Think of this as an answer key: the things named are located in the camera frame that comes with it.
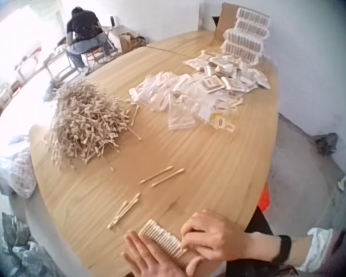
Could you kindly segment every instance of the white sleeve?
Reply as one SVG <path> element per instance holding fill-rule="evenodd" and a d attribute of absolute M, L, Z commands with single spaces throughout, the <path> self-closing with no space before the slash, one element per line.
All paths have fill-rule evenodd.
<path fill-rule="evenodd" d="M 332 241 L 333 232 L 333 229 L 325 230 L 321 228 L 312 228 L 307 232 L 308 235 L 313 236 L 313 239 L 305 262 L 297 267 L 297 270 L 313 272 L 321 267 Z"/>

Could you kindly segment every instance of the white plastic bag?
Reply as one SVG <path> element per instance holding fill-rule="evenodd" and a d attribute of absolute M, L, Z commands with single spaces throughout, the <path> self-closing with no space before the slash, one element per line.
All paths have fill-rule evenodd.
<path fill-rule="evenodd" d="M 30 198 L 37 185 L 29 141 L 9 144 L 0 149 L 0 186 L 6 194 L 12 188 L 19 196 Z"/>
<path fill-rule="evenodd" d="M 195 127 L 195 125 L 196 120 L 191 115 L 191 112 L 179 101 L 179 99 L 175 99 L 172 94 L 169 94 L 169 130 L 187 129 Z"/>

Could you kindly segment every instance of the person's right hand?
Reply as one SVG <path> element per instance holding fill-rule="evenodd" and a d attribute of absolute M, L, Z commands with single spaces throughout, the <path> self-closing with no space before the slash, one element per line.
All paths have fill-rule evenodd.
<path fill-rule="evenodd" d="M 227 218 L 212 212 L 196 212 L 181 229 L 182 248 L 192 248 L 208 260 L 250 257 L 251 236 Z"/>

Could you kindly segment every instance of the white wall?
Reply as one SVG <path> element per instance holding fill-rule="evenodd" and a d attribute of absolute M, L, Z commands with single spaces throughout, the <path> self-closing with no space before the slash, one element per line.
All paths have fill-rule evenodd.
<path fill-rule="evenodd" d="M 201 21 L 223 1 L 202 0 Z M 310 135 L 339 135 L 335 161 L 346 171 L 346 7 L 329 0 L 226 0 L 272 17 L 266 53 L 279 67 L 279 112 Z"/>
<path fill-rule="evenodd" d="M 198 29 L 200 0 L 61 0 L 65 19 L 80 6 L 92 10 L 102 25 L 110 16 L 118 24 L 146 37 L 150 42 Z"/>

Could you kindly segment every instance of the wooden table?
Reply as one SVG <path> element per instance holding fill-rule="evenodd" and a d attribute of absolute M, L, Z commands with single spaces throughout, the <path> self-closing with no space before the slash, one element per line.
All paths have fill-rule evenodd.
<path fill-rule="evenodd" d="M 196 58 L 201 54 L 201 50 L 221 53 L 221 44 L 222 42 L 214 39 L 213 32 L 197 31 L 149 43 L 147 47 Z"/>
<path fill-rule="evenodd" d="M 192 44 L 201 44 L 201 37 Z M 128 97 L 128 89 L 146 75 L 160 71 L 193 73 L 184 65 L 185 55 L 149 47 L 134 50 L 89 76 L 107 93 Z M 44 128 L 31 133 L 31 155 L 46 206 L 64 238 L 95 276 L 122 276 L 129 271 L 120 256 L 123 235 L 139 230 L 148 219 L 158 221 L 179 236 L 193 212 L 213 209 L 243 228 L 249 223 L 264 188 L 277 131 L 279 98 L 276 71 L 264 64 L 272 89 L 258 89 L 245 97 L 239 109 L 236 132 L 218 131 L 199 124 L 194 129 L 168 130 L 167 113 L 140 109 L 134 130 L 120 138 L 121 153 L 107 152 L 115 168 L 103 159 L 76 171 L 56 169 L 41 141 Z M 139 181 L 166 168 L 186 172 L 152 189 Z M 124 200 L 141 192 L 141 201 L 109 231 L 106 226 Z"/>

